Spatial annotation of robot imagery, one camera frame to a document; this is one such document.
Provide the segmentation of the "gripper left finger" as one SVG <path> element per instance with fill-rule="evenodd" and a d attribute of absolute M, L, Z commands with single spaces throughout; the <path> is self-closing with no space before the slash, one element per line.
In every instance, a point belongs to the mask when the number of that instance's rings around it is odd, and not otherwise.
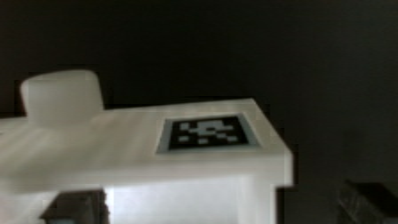
<path fill-rule="evenodd" d="M 103 189 L 60 192 L 39 216 L 44 224 L 110 224 Z"/>

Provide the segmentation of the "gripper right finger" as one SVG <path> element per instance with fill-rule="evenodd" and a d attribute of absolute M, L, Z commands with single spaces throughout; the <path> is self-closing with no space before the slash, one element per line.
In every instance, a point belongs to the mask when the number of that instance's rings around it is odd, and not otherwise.
<path fill-rule="evenodd" d="M 398 182 L 345 181 L 336 224 L 398 224 Z"/>

